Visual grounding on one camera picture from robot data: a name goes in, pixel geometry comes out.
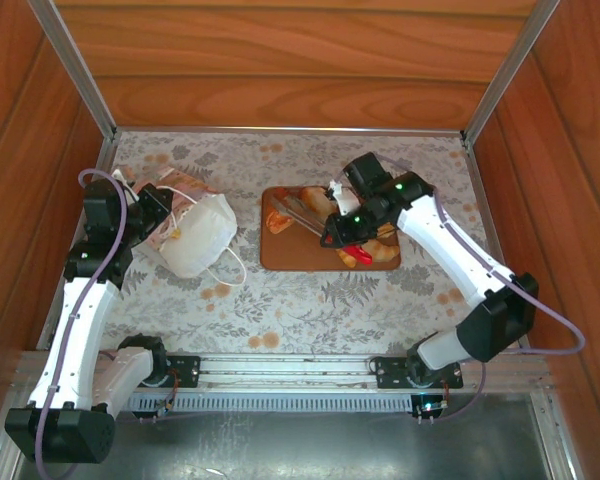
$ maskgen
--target wooden wall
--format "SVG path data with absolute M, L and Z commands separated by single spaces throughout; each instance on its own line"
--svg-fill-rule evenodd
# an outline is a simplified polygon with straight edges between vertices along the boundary
M 507 262 L 588 338 L 552 368 L 586 478 L 600 478 L 600 0 L 562 0 L 475 152 Z M 543 315 L 531 339 L 574 342 Z
M 116 122 L 463 129 L 535 0 L 57 0 Z
M 26 0 L 0 1 L 0 407 L 35 348 L 102 136 Z

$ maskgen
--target metal tongs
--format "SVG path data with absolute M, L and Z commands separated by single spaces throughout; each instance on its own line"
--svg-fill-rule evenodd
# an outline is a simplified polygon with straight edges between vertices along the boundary
M 281 214 L 293 218 L 310 232 L 318 237 L 322 237 L 324 223 L 313 211 L 309 210 L 302 200 L 293 195 L 287 195 L 284 198 L 284 202 L 286 205 L 275 196 L 271 197 L 271 205 Z M 364 265 L 371 265 L 373 263 L 371 255 L 364 251 L 359 245 L 348 245 L 341 250 Z

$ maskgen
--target wooden cutting board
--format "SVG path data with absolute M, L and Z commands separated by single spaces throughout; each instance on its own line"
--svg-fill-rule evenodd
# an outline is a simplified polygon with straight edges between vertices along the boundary
M 273 197 L 272 187 L 262 194 L 262 220 L 260 224 L 260 263 L 267 270 L 318 272 L 318 271 L 381 271 L 395 270 L 400 266 L 400 255 L 389 262 L 372 263 L 363 265 L 360 262 L 355 268 L 349 268 L 336 253 L 330 248 L 320 246 L 320 237 L 310 232 L 298 223 L 294 223 L 283 232 L 274 235 L 265 225 L 266 209 Z M 390 237 L 379 240 L 385 245 L 398 245 L 398 235 L 393 233 Z

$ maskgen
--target floral tablecloth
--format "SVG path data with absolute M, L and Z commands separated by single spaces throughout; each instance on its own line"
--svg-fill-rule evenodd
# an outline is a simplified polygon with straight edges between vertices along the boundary
M 249 278 L 240 288 L 220 285 L 206 272 L 181 280 L 136 253 L 102 348 L 142 332 L 160 335 L 170 351 L 402 353 L 423 336 L 459 322 L 468 313 L 459 290 L 402 234 L 402 265 L 391 272 L 286 273 L 260 266 L 263 190 L 326 184 L 368 151 L 402 161 L 439 187 L 449 213 L 485 245 L 455 138 L 124 132 L 115 165 L 141 176 L 169 164 L 226 194 L 239 226 L 231 246 Z M 239 273 L 226 253 L 212 269 L 226 278 Z

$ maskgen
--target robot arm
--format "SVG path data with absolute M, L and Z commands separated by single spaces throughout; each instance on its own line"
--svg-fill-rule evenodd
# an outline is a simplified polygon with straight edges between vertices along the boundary
M 456 327 L 423 339 L 409 350 L 407 367 L 414 384 L 431 384 L 439 379 L 444 367 L 454 362 L 468 358 L 487 362 L 529 332 L 535 307 L 491 272 L 510 278 L 534 297 L 538 292 L 537 283 L 529 274 L 515 276 L 480 248 L 443 209 L 438 209 L 431 185 L 413 172 L 393 178 L 372 153 L 347 165 L 345 175 L 363 203 L 352 208 L 348 196 L 347 213 L 341 211 L 327 219 L 321 244 L 341 248 L 363 243 L 375 238 L 377 228 L 389 222 L 423 246 L 473 309 Z M 344 198 L 342 188 L 336 185 L 332 191 L 340 203 L 340 198 Z M 491 267 L 490 271 L 460 245 L 449 232 L 450 228 Z
M 44 426 L 43 460 L 99 463 L 109 453 L 114 420 L 129 396 L 143 380 L 157 381 L 166 375 L 166 350 L 160 339 L 138 335 L 120 345 L 113 363 L 93 385 L 105 321 L 131 264 L 131 248 L 169 215 L 172 195 L 147 185 L 134 197 L 137 201 L 127 207 L 122 241 L 80 303 L 68 336 L 60 378 L 57 385 L 52 385 L 69 315 L 114 245 L 120 226 L 120 197 L 114 186 L 107 180 L 87 185 L 84 199 L 87 238 L 77 243 L 67 258 L 64 307 L 47 363 L 26 408 L 10 409 L 5 422 L 5 430 L 28 459 L 35 456 L 36 431 L 50 389 L 55 393 Z

